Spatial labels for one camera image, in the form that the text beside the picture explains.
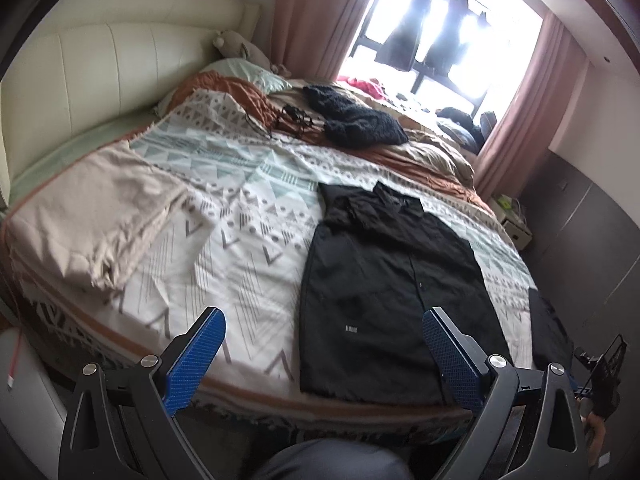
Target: person's knee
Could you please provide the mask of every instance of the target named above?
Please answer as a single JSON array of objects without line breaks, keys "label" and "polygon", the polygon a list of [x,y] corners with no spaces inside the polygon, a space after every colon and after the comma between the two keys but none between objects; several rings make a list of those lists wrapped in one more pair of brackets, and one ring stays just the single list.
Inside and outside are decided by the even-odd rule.
[{"label": "person's knee", "polygon": [[345,440],[312,440],[271,458],[253,480],[410,480],[406,464],[381,447]]}]

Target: blue gripper pad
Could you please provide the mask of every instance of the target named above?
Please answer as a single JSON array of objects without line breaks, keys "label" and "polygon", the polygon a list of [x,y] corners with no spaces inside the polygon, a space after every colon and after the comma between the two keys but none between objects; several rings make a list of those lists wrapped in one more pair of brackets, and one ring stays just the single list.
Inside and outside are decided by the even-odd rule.
[{"label": "blue gripper pad", "polygon": [[477,415],[484,404],[481,376],[432,310],[422,316],[422,337],[456,402]]},{"label": "blue gripper pad", "polygon": [[186,408],[225,339],[226,320],[215,309],[166,375],[164,407],[169,416]]}]

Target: nightstand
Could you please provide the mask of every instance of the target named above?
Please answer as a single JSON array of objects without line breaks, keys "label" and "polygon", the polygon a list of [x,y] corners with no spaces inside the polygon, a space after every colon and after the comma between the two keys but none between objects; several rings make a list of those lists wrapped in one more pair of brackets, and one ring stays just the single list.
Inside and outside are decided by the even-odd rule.
[{"label": "nightstand", "polygon": [[513,211],[503,209],[500,204],[493,199],[493,197],[489,199],[488,205],[495,213],[495,217],[498,219],[498,222],[500,222],[506,233],[511,238],[516,249],[519,251],[523,250],[533,238],[529,228],[520,221]]}]

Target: white tag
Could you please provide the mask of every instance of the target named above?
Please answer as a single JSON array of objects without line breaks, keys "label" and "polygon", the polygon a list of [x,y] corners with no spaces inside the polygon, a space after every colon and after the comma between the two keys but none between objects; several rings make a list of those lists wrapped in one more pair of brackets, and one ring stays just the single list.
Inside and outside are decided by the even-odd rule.
[{"label": "white tag", "polygon": [[602,455],[598,459],[598,468],[601,468],[602,466],[607,465],[609,463],[609,460],[611,460],[611,452],[607,451],[604,455]]}]

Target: pink curtain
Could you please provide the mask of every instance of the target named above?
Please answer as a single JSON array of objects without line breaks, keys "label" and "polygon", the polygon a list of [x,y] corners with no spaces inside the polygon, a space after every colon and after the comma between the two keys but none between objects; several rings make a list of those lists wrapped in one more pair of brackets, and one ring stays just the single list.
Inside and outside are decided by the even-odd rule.
[{"label": "pink curtain", "polygon": [[548,12],[522,83],[474,163],[483,199],[520,194],[562,121],[585,60],[575,38]]},{"label": "pink curtain", "polygon": [[271,62],[294,77],[335,79],[369,0],[276,0]]}]

